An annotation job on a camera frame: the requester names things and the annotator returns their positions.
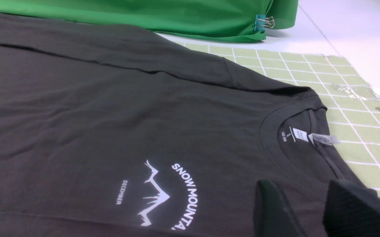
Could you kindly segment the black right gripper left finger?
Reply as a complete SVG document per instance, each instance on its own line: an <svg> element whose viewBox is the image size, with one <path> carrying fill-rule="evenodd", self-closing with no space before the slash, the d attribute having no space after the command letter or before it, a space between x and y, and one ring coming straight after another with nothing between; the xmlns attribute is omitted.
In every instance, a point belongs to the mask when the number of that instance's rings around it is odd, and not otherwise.
<svg viewBox="0 0 380 237"><path fill-rule="evenodd" d="M304 237L283 190L273 181L256 183L254 203L254 233L256 237Z"/></svg>

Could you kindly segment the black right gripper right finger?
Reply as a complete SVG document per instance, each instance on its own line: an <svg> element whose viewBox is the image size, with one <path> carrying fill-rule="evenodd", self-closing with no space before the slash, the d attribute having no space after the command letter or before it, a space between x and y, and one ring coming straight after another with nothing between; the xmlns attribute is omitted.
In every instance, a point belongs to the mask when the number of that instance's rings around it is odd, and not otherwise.
<svg viewBox="0 0 380 237"><path fill-rule="evenodd" d="M329 183L323 216L330 237L380 237L380 198L344 180Z"/></svg>

